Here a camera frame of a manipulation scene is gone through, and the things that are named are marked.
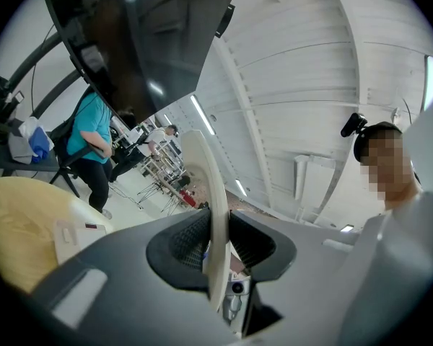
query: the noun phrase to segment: teal t-shirt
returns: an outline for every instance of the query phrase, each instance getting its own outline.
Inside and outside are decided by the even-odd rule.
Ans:
[[[80,135],[80,131],[98,132],[102,139],[110,142],[109,134],[110,110],[96,94],[89,94],[83,100],[75,116],[72,134],[67,142],[67,153],[75,154],[87,145],[87,142]],[[100,158],[94,152],[83,156],[83,159],[91,159],[104,164],[108,158]]]

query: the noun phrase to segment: white floor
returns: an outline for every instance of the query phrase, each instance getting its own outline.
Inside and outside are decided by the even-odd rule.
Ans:
[[[34,172],[16,171],[13,175],[21,177],[32,177]],[[49,182],[54,173],[39,172],[35,179],[39,179],[45,182]],[[73,179],[77,191],[80,194],[80,198],[88,203],[88,198],[91,190],[88,186],[80,179]],[[151,196],[148,200],[144,201],[141,206],[143,210],[140,210],[136,202],[141,199],[141,195],[137,195],[138,192],[143,190],[145,187],[152,183],[150,176],[143,177],[137,168],[126,172],[121,175],[115,184],[110,188],[110,194],[112,196],[106,202],[105,208],[111,212],[113,218],[110,220],[115,231],[119,229],[125,229],[139,224],[155,221],[159,218],[167,216],[167,211],[161,211],[170,197],[161,192]],[[63,190],[72,191],[62,177],[59,177],[55,181],[55,186],[62,188]],[[173,214],[179,214],[185,211],[185,208],[178,206]]]

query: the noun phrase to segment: red object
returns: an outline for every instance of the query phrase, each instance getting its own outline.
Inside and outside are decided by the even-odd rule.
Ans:
[[[186,201],[193,208],[194,208],[194,206],[196,206],[196,201],[194,201],[194,199],[190,195],[188,195],[186,192],[181,190],[180,195],[183,197],[184,201]]]

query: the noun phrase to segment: white ceiling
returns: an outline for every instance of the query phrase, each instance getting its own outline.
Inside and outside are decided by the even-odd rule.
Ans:
[[[201,129],[227,189],[279,218],[302,216],[321,226],[360,229],[382,211],[340,130],[351,113],[369,123],[395,107],[406,129],[419,114],[424,55],[433,31],[411,0],[233,0],[232,21],[207,55],[195,95],[211,136],[189,96],[160,112],[182,132]],[[294,157],[336,163],[319,207],[294,199]]]

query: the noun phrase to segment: black pants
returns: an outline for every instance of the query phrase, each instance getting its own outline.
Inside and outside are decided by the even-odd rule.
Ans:
[[[108,201],[108,181],[113,171],[110,160],[101,164],[95,160],[79,159],[75,161],[72,166],[74,166],[74,171],[92,191],[88,203],[102,213],[102,208],[106,204],[106,201]]]
[[[119,164],[115,166],[110,181],[114,182],[118,176],[128,172],[135,165],[143,161],[144,158],[146,157],[137,148],[134,149],[130,155],[128,155],[124,160],[120,161]]]

